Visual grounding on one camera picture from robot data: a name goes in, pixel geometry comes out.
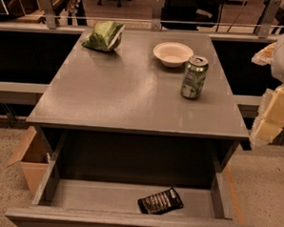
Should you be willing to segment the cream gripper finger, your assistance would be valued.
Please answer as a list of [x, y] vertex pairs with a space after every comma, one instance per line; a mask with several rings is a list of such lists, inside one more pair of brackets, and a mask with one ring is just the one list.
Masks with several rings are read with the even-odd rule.
[[284, 84], [262, 95], [257, 116], [252, 125], [250, 141], [253, 146], [272, 143], [284, 129]]
[[275, 45], [276, 43], [273, 42], [266, 48], [263, 48], [254, 54], [252, 57], [252, 62], [261, 66], [270, 65], [272, 63], [272, 54], [274, 53]]

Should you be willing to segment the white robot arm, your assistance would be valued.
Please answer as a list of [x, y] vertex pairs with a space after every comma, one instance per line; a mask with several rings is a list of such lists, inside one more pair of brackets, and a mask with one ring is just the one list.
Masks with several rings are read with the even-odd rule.
[[251, 145], [264, 146], [284, 131], [284, 33], [276, 42], [254, 54], [252, 62], [270, 65], [272, 77], [281, 82], [274, 90], [264, 92], [252, 125]]

